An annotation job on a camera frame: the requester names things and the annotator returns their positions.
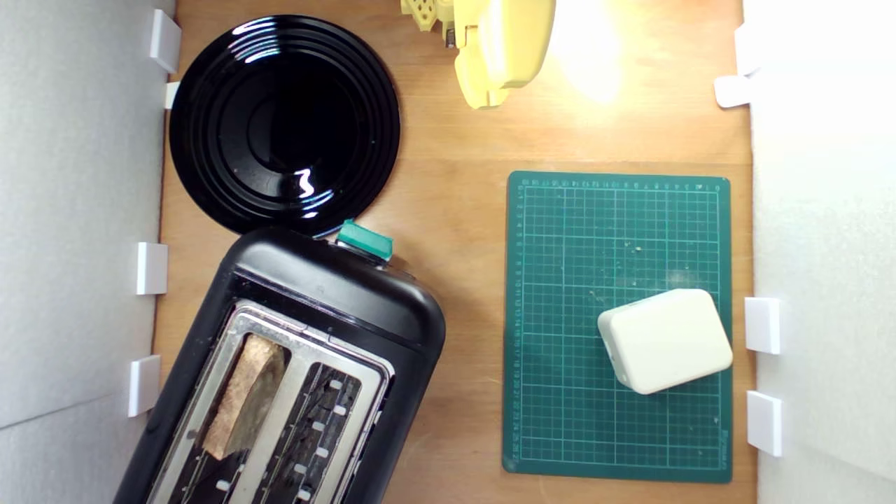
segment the grid lines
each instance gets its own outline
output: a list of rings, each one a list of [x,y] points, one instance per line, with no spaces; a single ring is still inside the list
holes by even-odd
[[[508,195],[505,467],[729,480],[730,371],[638,395],[616,380],[596,323],[701,288],[730,337],[727,181],[515,172]]]

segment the toaster slot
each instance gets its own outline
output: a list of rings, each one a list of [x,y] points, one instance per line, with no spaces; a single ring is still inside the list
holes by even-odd
[[[227,442],[211,439],[220,435],[221,417],[233,413],[225,406],[231,404],[228,384],[240,375],[240,356],[254,338],[275,343],[285,369],[264,382],[263,400],[250,401],[252,395],[243,391],[246,410],[258,413],[248,416],[250,429],[224,421],[230,426]],[[392,375],[387,361],[240,301],[206,364],[149,502],[338,502]]]

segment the gray wall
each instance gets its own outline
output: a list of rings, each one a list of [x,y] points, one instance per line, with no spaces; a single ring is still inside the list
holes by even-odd
[[[783,457],[760,504],[896,502],[896,4],[745,0],[757,296],[781,299]]]
[[[134,295],[136,244],[159,236],[153,4],[0,4],[3,503],[110,501],[145,423],[126,390],[155,309]]]

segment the white bracket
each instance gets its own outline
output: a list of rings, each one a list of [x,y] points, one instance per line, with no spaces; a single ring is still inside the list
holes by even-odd
[[[137,295],[168,291],[168,245],[137,244]]]
[[[138,361],[131,361],[131,383],[128,387],[127,416],[135,417],[149,411],[159,400],[162,359],[150,355]]]
[[[180,81],[165,85],[165,110],[171,110],[174,107],[174,96],[177,94],[177,88],[179,87]]]
[[[744,319],[747,349],[773,355],[781,353],[780,301],[746,298]]]
[[[753,98],[749,77],[762,67],[764,59],[762,35],[753,24],[745,22],[734,30],[734,50],[737,75],[722,75],[713,83],[716,103],[723,109],[746,105]]]
[[[177,72],[180,59],[180,27],[161,9],[152,13],[150,57],[169,74]]]
[[[771,456],[781,456],[780,399],[747,391],[746,441]]]

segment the white box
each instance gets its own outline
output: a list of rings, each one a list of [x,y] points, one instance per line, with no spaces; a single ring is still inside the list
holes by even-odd
[[[177,72],[180,59],[180,27],[161,9],[152,13],[150,57],[169,74]]]
[[[168,291],[168,245],[137,244],[137,295],[164,294]]]
[[[598,329],[616,377],[639,394],[727,369],[732,353],[712,296],[675,289],[605,311]]]

